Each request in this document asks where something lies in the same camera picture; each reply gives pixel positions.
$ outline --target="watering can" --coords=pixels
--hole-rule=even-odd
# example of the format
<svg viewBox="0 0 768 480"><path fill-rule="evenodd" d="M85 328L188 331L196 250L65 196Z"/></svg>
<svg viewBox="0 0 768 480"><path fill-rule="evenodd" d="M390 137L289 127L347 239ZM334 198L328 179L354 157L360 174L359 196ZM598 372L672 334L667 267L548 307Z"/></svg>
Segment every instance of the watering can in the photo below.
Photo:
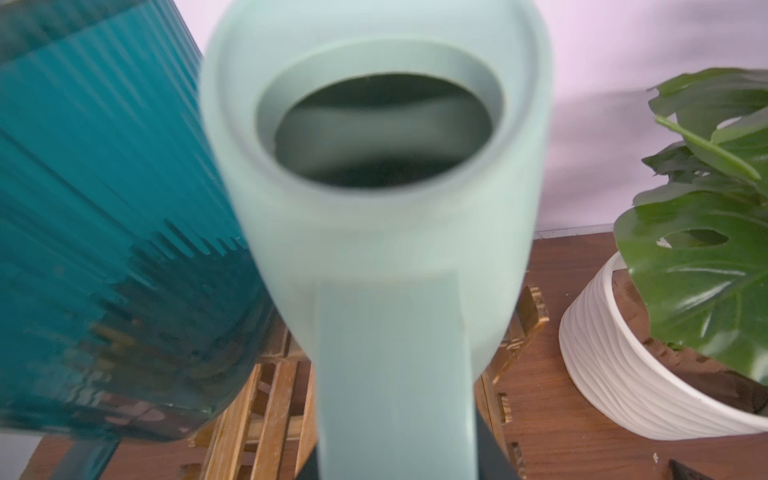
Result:
<svg viewBox="0 0 768 480"><path fill-rule="evenodd" d="M472 384L533 237L551 59L529 0L237 0L204 125L314 362L322 478L477 478Z"/></svg>

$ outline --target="leaf stem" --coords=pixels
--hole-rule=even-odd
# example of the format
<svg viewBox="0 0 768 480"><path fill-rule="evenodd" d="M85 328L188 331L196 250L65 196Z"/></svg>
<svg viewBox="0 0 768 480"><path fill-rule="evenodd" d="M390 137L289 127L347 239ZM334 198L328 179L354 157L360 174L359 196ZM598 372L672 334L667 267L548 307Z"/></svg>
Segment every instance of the leaf stem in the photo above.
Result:
<svg viewBox="0 0 768 480"><path fill-rule="evenodd" d="M694 143L699 147L706 148L712 153L717 154L720 157L724 158L731 165L733 165L734 167L744 172L745 175L747 175L747 177L750 178L751 180L758 181L763 178L760 175L760 172L755 170L755 167L748 164L746 161L742 160L738 156L730 153L728 150L722 148L720 145L714 144L711 141L707 140L706 138L699 137L694 132L686 129L680 124L676 124L675 122L670 121L668 118L662 115L656 115L654 120L656 120L656 123L658 123L659 125L663 125L669 128L670 130L672 130L673 132L683 135L683 137L685 137L691 143Z"/></svg>

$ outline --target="watering can opening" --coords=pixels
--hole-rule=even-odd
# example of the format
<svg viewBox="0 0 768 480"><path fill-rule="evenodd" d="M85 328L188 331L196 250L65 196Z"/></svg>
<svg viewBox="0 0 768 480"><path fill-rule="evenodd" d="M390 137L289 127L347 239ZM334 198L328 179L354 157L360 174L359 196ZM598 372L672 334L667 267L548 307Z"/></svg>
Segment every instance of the watering can opening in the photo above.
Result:
<svg viewBox="0 0 768 480"><path fill-rule="evenodd" d="M490 143L505 106L481 60L427 39L321 46L257 90L260 167L305 185L367 191L461 170Z"/></svg>
<svg viewBox="0 0 768 480"><path fill-rule="evenodd" d="M291 107L273 154L307 180L378 189L439 176L492 132L488 110L466 89L426 75L376 74L331 84Z"/></svg>

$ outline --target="green leaf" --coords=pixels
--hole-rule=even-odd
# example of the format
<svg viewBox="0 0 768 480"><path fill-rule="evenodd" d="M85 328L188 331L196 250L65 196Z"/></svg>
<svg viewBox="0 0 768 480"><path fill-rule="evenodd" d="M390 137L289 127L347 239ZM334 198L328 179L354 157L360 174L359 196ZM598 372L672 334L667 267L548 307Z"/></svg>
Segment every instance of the green leaf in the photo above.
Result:
<svg viewBox="0 0 768 480"><path fill-rule="evenodd" d="M757 143L758 137L768 136L766 114L760 113L768 107L768 71L710 69L673 78L657 90L659 95L649 102L651 110L663 118L676 115L678 131L685 134L696 157L726 175L753 181L768 197L768 142ZM719 125L733 118L740 120L718 131ZM734 158L761 178L756 180L754 171L747 173Z"/></svg>
<svg viewBox="0 0 768 480"><path fill-rule="evenodd" d="M735 177L743 178L745 180L760 180L762 176L760 172L755 170L755 167L748 164L742 158L732 154L728 150L725 150L721 146L707 140L706 138L699 137L694 132L687 130L682 125L676 124L673 121L662 117L656 116L656 122L661 124L670 130L683 135L686 143L692 151L694 148L698 148L705 152L704 161L712 167L720 170L724 174L730 174Z"/></svg>
<svg viewBox="0 0 768 480"><path fill-rule="evenodd" d="M768 130L768 107L742 117L725 128L715 130L712 132L712 141L716 144L722 144L723 142L765 130Z"/></svg>
<svg viewBox="0 0 768 480"><path fill-rule="evenodd" d="M646 190L645 192L637 194L632 200L632 204L635 207L640 205L655 204L658 202L666 202L677 198L680 195L689 194L697 190L703 190L702 187L698 187L694 184L682 184L678 182L672 182L660 187L656 187L653 190Z"/></svg>
<svg viewBox="0 0 768 480"><path fill-rule="evenodd" d="M614 234L653 337L768 385L768 210L696 191L629 210Z"/></svg>
<svg viewBox="0 0 768 480"><path fill-rule="evenodd" d="M658 90L662 95L672 95L687 88L690 84L701 81L705 78L717 77L722 74L729 73L744 73L741 68L708 68L706 70L699 71L695 74L684 73L671 78L664 83L656 85L651 90Z"/></svg>
<svg viewBox="0 0 768 480"><path fill-rule="evenodd" d="M690 151L685 142L672 144L658 154L644 158L643 163L657 175L667 175L670 181L667 185L637 195L635 206L671 200L695 190L740 195L745 200L759 203L754 184L729 177L705 164ZM674 184L691 184L693 187L684 188Z"/></svg>

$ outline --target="teal glass container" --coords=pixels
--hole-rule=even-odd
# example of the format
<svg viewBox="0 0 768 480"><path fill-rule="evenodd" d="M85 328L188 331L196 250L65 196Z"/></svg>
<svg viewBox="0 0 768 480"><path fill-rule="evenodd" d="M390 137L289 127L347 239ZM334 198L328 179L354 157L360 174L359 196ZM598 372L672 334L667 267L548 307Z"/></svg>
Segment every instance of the teal glass container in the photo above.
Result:
<svg viewBox="0 0 768 480"><path fill-rule="evenodd" d="M179 439L250 374L272 304L199 61L171 0L0 2L0 429Z"/></svg>

